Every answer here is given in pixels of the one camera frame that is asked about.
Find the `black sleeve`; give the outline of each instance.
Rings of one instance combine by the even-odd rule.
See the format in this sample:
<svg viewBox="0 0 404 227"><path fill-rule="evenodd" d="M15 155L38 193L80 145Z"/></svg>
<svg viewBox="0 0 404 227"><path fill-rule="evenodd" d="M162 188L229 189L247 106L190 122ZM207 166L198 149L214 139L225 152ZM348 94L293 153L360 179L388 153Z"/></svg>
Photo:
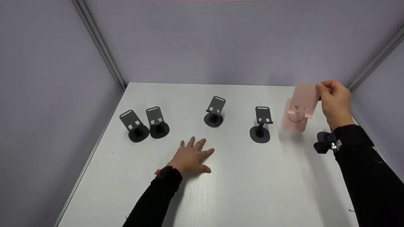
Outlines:
<svg viewBox="0 0 404 227"><path fill-rule="evenodd" d="M172 169L164 178L154 179L137 201L123 227L161 226L181 181L182 176L177 169Z"/></svg>
<svg viewBox="0 0 404 227"><path fill-rule="evenodd" d="M358 139L359 127L335 129L345 139ZM373 149L371 142L340 147L335 152L359 226L404 226L404 184Z"/></svg>

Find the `left hand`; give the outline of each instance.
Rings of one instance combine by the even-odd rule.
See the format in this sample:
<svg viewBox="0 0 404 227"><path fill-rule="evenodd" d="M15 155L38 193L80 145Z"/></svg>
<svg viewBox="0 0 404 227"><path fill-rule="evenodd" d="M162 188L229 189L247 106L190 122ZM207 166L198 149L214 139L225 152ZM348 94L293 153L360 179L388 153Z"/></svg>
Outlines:
<svg viewBox="0 0 404 227"><path fill-rule="evenodd" d="M195 137L192 137L185 146L185 142L181 141L178 151L175 153L173 159L167 164L177 169L182 176L187 174L199 174L203 172L212 172L211 169L203 164L202 161L207 159L213 152L214 148L202 151L206 139L199 140L195 145Z"/></svg>

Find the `right hand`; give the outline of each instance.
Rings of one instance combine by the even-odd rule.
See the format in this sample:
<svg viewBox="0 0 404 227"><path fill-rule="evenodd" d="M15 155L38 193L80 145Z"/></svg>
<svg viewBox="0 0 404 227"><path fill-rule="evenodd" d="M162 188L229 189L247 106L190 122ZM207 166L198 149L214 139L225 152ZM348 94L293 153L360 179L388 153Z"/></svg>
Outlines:
<svg viewBox="0 0 404 227"><path fill-rule="evenodd" d="M173 159L167 164L177 169L183 177L193 174L200 174L203 172L210 173L209 167L201 164L207 159L215 149L203 151L202 148L205 145L206 139L199 140L195 145L195 137L191 137L187 146L185 142L181 141L178 151L175 153Z"/></svg>
<svg viewBox="0 0 404 227"><path fill-rule="evenodd" d="M336 80L327 80L317 84L316 90L331 130L355 124L351 116L351 92L346 87Z"/></svg>

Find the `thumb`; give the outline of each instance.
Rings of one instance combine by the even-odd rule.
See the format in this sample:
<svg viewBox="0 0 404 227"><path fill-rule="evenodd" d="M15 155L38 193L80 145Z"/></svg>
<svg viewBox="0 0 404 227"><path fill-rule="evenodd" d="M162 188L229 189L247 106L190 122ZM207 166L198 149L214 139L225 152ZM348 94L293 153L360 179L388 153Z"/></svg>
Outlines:
<svg viewBox="0 0 404 227"><path fill-rule="evenodd" d="M212 170L209 167L205 166L205 165L199 165L199 171L200 172L208 172L208 173L212 172Z"/></svg>
<svg viewBox="0 0 404 227"><path fill-rule="evenodd" d="M320 94L321 99L331 96L330 91L324 84L316 84L316 90Z"/></svg>

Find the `phone stand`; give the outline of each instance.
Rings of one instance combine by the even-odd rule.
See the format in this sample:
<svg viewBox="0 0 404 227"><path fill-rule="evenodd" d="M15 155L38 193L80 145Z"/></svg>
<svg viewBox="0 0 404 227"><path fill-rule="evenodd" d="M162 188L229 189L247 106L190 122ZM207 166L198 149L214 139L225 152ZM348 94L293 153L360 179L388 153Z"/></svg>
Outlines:
<svg viewBox="0 0 404 227"><path fill-rule="evenodd" d="M329 132L319 132L317 133L317 141L314 144L314 149L319 154L326 154L328 150L337 149L337 138L334 134Z"/></svg>
<svg viewBox="0 0 404 227"><path fill-rule="evenodd" d="M160 139L170 132L170 127L164 121L161 109L158 106L146 110L147 120L150 124L150 135L155 139Z"/></svg>
<svg viewBox="0 0 404 227"><path fill-rule="evenodd" d="M313 118L319 97L315 84L298 82L292 98L286 101L281 127L303 132L306 129L308 118Z"/></svg>
<svg viewBox="0 0 404 227"><path fill-rule="evenodd" d="M206 110L208 114L206 114L204 118L204 121L208 126L216 128L223 123L223 116L220 114L222 113L225 103L226 100L224 98L220 98L218 96L213 97L208 109Z"/></svg>
<svg viewBox="0 0 404 227"><path fill-rule="evenodd" d="M132 142L141 142L149 136L149 129L142 123L132 109L121 114L119 119L121 119L122 123L124 123L126 129L129 131L128 136Z"/></svg>
<svg viewBox="0 0 404 227"><path fill-rule="evenodd" d="M254 126L250 129L250 137L254 142L266 143L270 140L271 136L269 131L264 128L264 124L273 124L271 119L271 111L269 107L257 106L255 108L255 115L257 116L258 126Z"/></svg>

